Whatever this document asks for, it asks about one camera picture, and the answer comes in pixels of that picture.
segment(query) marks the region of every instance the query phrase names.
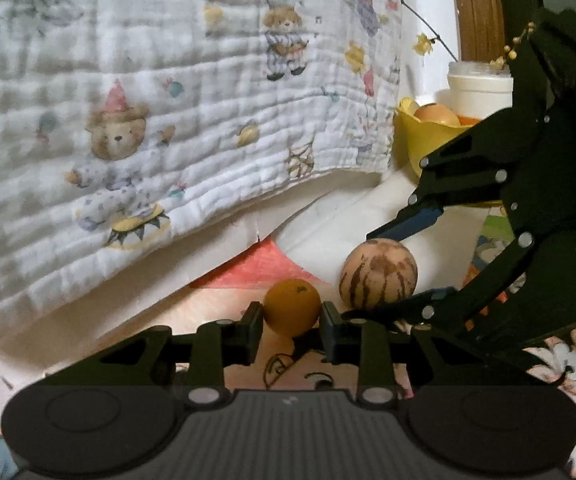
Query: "gray gripper base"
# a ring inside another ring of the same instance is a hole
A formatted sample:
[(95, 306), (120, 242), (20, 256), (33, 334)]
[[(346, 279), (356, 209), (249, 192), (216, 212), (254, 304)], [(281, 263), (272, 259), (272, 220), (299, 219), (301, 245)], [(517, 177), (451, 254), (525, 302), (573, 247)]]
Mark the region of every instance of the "gray gripper base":
[[(391, 413), (341, 390), (243, 390), (188, 417), (155, 459), (112, 480), (475, 480), (427, 455)], [(513, 480), (566, 480), (563, 471)], [(22, 472), (15, 480), (47, 480)]]

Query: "yellow bowl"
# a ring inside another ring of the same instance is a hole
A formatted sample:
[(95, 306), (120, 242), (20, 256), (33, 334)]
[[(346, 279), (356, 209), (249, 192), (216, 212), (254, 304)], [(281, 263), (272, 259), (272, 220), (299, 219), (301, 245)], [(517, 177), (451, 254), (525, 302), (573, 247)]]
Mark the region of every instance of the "yellow bowl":
[(398, 124), (395, 124), (395, 129), (397, 132), (405, 132), (408, 141), (408, 158), (417, 176), (421, 176), (419, 161), (468, 130), (474, 121), (460, 118), (462, 126), (447, 126), (446, 124), (421, 121), (414, 116), (417, 108), (418, 105), (415, 101), (408, 97), (403, 98), (397, 107), (396, 120)]

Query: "brown wooden panel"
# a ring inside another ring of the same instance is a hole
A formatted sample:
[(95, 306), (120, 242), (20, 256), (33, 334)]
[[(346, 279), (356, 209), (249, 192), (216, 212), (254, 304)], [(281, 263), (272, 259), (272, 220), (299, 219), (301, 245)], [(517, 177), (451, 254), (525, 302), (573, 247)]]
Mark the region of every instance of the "brown wooden panel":
[(462, 60), (489, 62), (504, 48), (501, 0), (456, 0)]

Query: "striped melon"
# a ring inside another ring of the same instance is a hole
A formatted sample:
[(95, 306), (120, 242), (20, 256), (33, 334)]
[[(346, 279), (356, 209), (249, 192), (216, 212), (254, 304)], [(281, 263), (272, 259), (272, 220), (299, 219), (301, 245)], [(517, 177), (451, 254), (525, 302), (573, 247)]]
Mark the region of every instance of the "striped melon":
[(339, 293), (348, 307), (371, 310), (412, 296), (416, 286), (417, 263), (412, 254), (399, 242), (376, 238), (350, 253)]

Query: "white jar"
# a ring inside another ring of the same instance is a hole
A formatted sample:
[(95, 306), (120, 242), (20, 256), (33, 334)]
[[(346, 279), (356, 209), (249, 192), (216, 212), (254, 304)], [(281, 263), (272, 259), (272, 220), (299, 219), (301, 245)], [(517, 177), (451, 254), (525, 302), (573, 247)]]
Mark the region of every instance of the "white jar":
[(485, 119), (513, 105), (513, 77), (507, 66), (498, 72), (488, 63), (452, 62), (448, 85), (452, 110), (463, 117)]

